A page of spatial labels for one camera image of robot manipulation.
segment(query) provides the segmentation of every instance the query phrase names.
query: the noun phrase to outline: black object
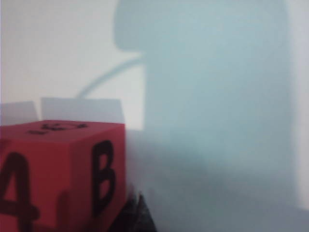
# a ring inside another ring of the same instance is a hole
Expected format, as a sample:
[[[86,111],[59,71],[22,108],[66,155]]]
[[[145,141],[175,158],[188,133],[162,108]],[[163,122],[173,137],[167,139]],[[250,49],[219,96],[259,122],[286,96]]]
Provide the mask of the black object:
[[[132,197],[126,203],[108,232],[157,232],[144,197]]]

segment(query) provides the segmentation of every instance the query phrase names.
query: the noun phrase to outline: red cube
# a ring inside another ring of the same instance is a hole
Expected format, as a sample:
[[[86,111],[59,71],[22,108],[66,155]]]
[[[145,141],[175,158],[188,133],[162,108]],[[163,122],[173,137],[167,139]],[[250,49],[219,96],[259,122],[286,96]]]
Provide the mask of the red cube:
[[[0,136],[1,232],[107,231],[126,201],[124,124],[46,120]]]

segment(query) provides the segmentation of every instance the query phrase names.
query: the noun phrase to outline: cube top face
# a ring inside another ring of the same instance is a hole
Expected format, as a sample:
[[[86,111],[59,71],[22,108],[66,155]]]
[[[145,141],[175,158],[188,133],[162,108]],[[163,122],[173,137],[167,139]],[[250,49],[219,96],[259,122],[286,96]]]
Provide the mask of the cube top face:
[[[83,122],[44,120],[12,126],[2,126],[2,139],[29,142],[73,143],[115,129],[123,124],[104,122]]]

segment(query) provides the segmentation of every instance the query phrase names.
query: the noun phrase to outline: white wall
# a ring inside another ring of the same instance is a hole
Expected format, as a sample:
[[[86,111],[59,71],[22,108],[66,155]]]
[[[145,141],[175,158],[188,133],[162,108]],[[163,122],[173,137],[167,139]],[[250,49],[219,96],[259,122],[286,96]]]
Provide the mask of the white wall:
[[[1,122],[124,121],[159,231],[308,231],[308,9],[2,0]]]

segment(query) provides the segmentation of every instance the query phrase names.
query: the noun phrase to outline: black printed number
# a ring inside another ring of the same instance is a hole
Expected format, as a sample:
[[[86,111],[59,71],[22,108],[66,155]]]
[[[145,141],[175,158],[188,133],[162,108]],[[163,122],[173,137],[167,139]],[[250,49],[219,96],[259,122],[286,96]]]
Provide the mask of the black printed number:
[[[15,202],[4,199],[13,174],[15,174]],[[20,232],[32,231],[32,221],[39,218],[39,210],[30,202],[27,160],[16,152],[8,155],[0,171],[0,214],[17,217]]]
[[[107,156],[106,166],[100,170],[100,156]],[[98,216],[111,202],[115,191],[116,175],[111,164],[113,161],[113,146],[110,141],[104,141],[94,145],[92,148],[92,214]],[[100,198],[100,184],[109,181],[107,194]]]

